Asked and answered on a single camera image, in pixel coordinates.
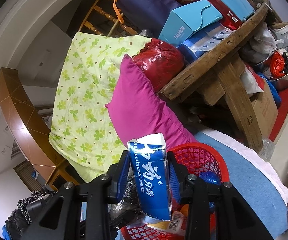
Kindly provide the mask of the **blue plastic bag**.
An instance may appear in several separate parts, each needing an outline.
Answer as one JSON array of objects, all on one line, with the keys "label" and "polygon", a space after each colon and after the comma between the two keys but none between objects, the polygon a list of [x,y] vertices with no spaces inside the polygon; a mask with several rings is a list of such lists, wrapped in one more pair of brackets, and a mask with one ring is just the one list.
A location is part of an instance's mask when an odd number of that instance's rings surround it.
[{"label": "blue plastic bag", "polygon": [[216,204],[220,198],[220,179],[212,171],[201,172],[198,176],[197,191],[198,196],[201,197],[203,207],[206,208],[206,204],[209,205],[209,213],[214,213],[216,210]]}]

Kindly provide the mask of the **red white medicine box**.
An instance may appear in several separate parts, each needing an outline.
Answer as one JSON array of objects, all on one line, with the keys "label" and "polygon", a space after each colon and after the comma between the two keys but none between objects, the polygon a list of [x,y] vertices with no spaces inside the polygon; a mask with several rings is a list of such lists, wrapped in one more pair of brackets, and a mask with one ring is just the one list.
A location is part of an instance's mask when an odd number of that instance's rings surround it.
[{"label": "red white medicine box", "polygon": [[176,236],[185,236],[187,217],[179,211],[173,212],[173,220],[160,221],[158,223],[149,223],[147,227],[160,232],[169,233]]}]

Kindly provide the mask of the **blue toothpaste box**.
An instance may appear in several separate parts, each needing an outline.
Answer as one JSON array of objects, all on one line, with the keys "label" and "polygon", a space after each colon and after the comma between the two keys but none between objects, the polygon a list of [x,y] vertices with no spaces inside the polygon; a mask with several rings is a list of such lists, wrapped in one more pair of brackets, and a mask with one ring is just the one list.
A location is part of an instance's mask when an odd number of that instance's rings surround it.
[{"label": "blue toothpaste box", "polygon": [[128,152],[141,210],[153,219],[172,219],[166,141],[162,133],[128,141]]}]

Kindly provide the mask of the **orange wrapper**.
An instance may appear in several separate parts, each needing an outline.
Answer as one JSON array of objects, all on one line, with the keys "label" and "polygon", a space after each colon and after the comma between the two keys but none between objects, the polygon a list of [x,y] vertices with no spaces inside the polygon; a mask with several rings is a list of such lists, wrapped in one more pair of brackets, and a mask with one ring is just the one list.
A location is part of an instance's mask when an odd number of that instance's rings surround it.
[{"label": "orange wrapper", "polygon": [[185,216],[188,217],[188,210],[189,210],[189,205],[185,204],[182,206],[182,208],[180,209],[180,212]]}]

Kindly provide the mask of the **black plastic bag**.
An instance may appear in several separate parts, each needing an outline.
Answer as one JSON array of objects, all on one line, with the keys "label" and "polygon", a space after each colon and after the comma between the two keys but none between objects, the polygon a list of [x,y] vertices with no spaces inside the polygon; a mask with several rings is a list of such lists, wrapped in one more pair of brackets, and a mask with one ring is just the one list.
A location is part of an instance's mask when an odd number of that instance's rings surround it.
[{"label": "black plastic bag", "polygon": [[130,222],[131,224],[136,222],[137,220],[141,220],[145,216],[145,214],[140,208],[132,170],[129,170],[128,172],[125,191],[122,199],[118,202],[118,204],[110,205],[110,219],[117,219],[128,210],[132,211],[135,214],[135,218],[133,218]]}]

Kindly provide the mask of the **red mesh trash basket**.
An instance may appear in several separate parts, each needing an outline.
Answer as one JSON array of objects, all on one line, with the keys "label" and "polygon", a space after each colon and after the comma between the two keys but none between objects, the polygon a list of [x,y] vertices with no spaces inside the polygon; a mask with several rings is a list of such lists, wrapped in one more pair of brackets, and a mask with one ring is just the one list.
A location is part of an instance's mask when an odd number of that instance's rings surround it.
[{"label": "red mesh trash basket", "polygon": [[[189,174],[199,176],[201,172],[212,171],[219,176],[220,182],[229,180],[229,172],[222,156],[211,146],[198,142],[191,142],[171,149],[177,163],[184,165]],[[180,212],[182,205],[174,204]],[[171,235],[147,227],[125,226],[121,229],[124,239],[184,239],[184,237]]]}]

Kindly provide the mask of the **black jacket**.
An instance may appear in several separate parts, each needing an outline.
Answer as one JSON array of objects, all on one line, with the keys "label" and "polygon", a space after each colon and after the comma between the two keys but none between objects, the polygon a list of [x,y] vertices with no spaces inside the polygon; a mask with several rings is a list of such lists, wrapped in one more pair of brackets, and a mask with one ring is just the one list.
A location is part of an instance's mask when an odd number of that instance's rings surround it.
[{"label": "black jacket", "polygon": [[5,221],[5,228],[12,240],[21,239],[25,231],[32,224],[29,216],[25,216],[20,209],[14,210]]}]

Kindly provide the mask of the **blue fleece blanket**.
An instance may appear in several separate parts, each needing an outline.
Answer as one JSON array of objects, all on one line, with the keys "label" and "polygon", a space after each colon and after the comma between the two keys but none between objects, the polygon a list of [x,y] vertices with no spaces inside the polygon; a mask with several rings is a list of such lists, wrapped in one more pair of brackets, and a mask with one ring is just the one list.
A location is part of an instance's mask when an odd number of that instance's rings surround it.
[{"label": "blue fleece blanket", "polygon": [[234,187],[266,226],[274,239],[288,228],[287,205],[275,186],[252,163],[237,152],[205,135],[201,131],[194,135],[198,142],[217,150],[228,168]]}]

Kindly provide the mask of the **pink bed sheet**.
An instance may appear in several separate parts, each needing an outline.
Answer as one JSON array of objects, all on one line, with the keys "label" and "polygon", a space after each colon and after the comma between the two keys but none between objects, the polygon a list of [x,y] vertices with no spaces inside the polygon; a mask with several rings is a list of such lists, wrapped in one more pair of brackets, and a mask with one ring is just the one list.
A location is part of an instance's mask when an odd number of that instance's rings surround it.
[{"label": "pink bed sheet", "polygon": [[231,148],[239,155],[243,156],[244,159],[247,159],[247,161],[252,163],[252,165],[254,165],[275,186],[285,204],[288,204],[288,188],[282,183],[277,172],[269,162],[263,160],[253,149],[248,148],[222,132],[207,127],[202,127],[201,132],[221,144],[228,146],[228,148]]}]

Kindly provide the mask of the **wooden cabinet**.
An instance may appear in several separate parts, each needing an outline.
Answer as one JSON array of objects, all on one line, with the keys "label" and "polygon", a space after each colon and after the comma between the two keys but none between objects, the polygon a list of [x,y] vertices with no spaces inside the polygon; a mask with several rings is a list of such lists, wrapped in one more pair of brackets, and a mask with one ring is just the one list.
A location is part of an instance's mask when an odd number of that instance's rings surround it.
[{"label": "wooden cabinet", "polygon": [[0,107],[19,149],[46,185],[58,190],[69,181],[75,185],[84,182],[48,141],[50,129],[38,111],[52,109],[53,105],[34,107],[16,69],[0,69]]}]

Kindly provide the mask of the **magenta pillow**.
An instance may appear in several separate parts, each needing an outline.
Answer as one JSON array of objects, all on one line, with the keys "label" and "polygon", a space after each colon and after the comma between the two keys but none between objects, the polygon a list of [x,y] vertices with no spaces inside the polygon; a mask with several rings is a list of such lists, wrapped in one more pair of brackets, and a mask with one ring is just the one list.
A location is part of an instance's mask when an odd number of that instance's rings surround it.
[{"label": "magenta pillow", "polygon": [[124,55],[112,99],[105,105],[113,127],[124,146],[132,139],[161,133],[167,149],[197,142],[175,113],[153,90],[140,68]]}]

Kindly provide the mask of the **old wooden round table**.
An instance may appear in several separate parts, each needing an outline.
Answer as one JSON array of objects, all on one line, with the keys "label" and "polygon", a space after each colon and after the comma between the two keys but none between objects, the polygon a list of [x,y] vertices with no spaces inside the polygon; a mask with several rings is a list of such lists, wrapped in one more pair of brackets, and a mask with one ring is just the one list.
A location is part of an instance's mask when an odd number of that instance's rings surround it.
[{"label": "old wooden round table", "polygon": [[237,51],[250,40],[264,22],[269,11],[269,3],[269,0],[265,0],[255,14],[229,37],[189,64],[158,92],[167,100],[183,102],[206,80],[214,76],[224,91],[223,97],[239,131],[244,135],[246,145],[257,153],[263,148],[262,134],[249,96],[233,64],[237,60]]}]

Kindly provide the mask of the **red plastic bag bundle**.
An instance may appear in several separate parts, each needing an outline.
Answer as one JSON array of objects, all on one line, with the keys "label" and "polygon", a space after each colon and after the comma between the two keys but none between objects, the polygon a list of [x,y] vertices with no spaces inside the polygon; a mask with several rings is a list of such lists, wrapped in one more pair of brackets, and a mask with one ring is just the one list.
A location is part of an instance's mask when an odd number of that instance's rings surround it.
[{"label": "red plastic bag bundle", "polygon": [[171,44],[152,38],[139,53],[132,57],[151,82],[154,92],[159,92],[184,68],[184,57]]}]

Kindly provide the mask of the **blue white dotted box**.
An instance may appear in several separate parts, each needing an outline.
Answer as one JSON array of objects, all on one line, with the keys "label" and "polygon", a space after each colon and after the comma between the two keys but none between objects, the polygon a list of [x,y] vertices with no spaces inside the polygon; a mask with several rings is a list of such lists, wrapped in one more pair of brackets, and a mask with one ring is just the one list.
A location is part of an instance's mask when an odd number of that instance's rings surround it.
[{"label": "blue white dotted box", "polygon": [[213,23],[185,40],[178,46],[178,50],[182,53],[185,61],[190,64],[215,48],[232,33],[233,31],[220,23]]}]

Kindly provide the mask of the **light blue fashion box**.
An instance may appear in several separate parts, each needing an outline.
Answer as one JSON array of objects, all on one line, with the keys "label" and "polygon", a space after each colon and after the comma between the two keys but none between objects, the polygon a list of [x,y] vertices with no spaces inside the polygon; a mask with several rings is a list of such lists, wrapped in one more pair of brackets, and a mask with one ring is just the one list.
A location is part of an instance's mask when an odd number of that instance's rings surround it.
[{"label": "light blue fashion box", "polygon": [[159,39],[175,47],[210,24],[223,18],[208,0],[199,0],[171,11]]}]

